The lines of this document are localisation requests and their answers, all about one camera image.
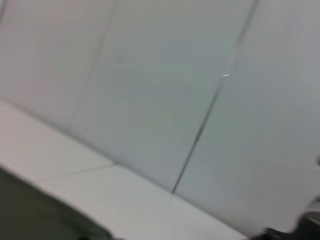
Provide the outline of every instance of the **dark object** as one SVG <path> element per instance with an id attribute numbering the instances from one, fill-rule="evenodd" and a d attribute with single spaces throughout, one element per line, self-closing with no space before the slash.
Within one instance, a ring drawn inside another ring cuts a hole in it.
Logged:
<path id="1" fill-rule="evenodd" d="M 291 233 L 267 228 L 265 233 L 251 240 L 320 240 L 320 212 L 314 207 L 299 219 L 295 230 Z"/>
<path id="2" fill-rule="evenodd" d="M 0 239 L 113 240 L 72 207 L 0 168 Z"/>

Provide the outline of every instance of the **white wall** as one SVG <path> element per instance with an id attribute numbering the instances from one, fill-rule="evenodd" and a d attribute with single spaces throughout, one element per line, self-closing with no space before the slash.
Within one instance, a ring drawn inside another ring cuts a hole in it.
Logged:
<path id="1" fill-rule="evenodd" d="M 262 0 L 177 193 L 243 233 L 320 194 L 320 2 Z"/>
<path id="2" fill-rule="evenodd" d="M 71 132 L 171 190 L 251 0 L 119 0 Z"/>
<path id="3" fill-rule="evenodd" d="M 0 96 L 66 128 L 114 0 L 8 0 L 0 26 Z"/>

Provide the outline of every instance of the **white surface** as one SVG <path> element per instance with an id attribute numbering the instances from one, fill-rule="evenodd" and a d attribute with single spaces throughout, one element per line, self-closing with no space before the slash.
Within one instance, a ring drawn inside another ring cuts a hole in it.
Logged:
<path id="1" fill-rule="evenodd" d="M 39 184 L 126 240 L 243 240 L 230 227 L 113 166 Z"/>
<path id="2" fill-rule="evenodd" d="M 262 0 L 178 194 L 246 234 L 320 193 L 320 2 Z"/>
<path id="3" fill-rule="evenodd" d="M 113 163 L 0 101 L 0 164 L 34 181 Z"/>
<path id="4" fill-rule="evenodd" d="M 171 190 L 252 0 L 119 0 L 74 134 Z"/>
<path id="5" fill-rule="evenodd" d="M 8 0 L 0 29 L 0 96 L 67 127 L 113 2 Z"/>

